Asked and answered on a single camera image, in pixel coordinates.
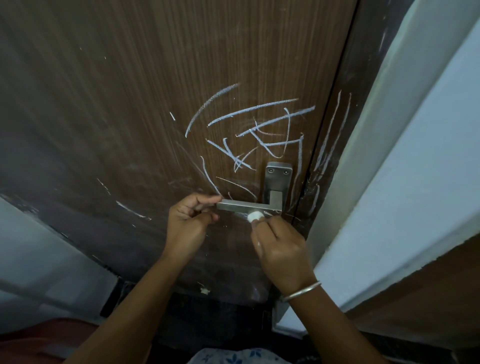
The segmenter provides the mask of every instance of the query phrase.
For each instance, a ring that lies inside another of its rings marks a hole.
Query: silver bangle
[[[320,286],[322,283],[318,280],[316,281],[314,284],[300,290],[300,291],[296,291],[295,293],[292,293],[290,296],[287,296],[287,297],[280,297],[280,302],[288,302],[290,300],[293,300],[294,298],[298,297],[298,296],[301,296],[303,295],[304,293],[307,293],[307,292],[310,292],[311,290],[313,290],[315,287],[318,287]]]

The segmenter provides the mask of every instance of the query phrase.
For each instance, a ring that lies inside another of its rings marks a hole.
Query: brown wooden door
[[[2,2],[3,196],[130,280],[160,255],[172,204],[255,201],[269,161],[294,166],[291,218],[355,5]],[[264,302],[249,233],[222,214],[178,289]]]

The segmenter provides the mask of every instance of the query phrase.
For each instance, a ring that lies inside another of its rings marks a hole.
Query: white chalk piece
[[[247,220],[249,223],[252,223],[252,221],[254,220],[260,220],[260,218],[264,218],[265,215],[262,214],[260,211],[254,211],[254,212],[251,212],[250,214],[248,214],[247,216]]]

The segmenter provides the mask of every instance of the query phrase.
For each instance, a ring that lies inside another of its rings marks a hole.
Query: white shirt with blue flowers
[[[290,364],[265,349],[245,349],[240,352],[221,349],[200,350],[188,364]]]

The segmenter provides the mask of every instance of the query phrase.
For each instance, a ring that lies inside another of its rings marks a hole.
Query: door handle
[[[250,214],[254,211],[280,215],[287,203],[293,168],[289,163],[268,162],[265,167],[263,203],[224,199],[216,204],[219,210]]]

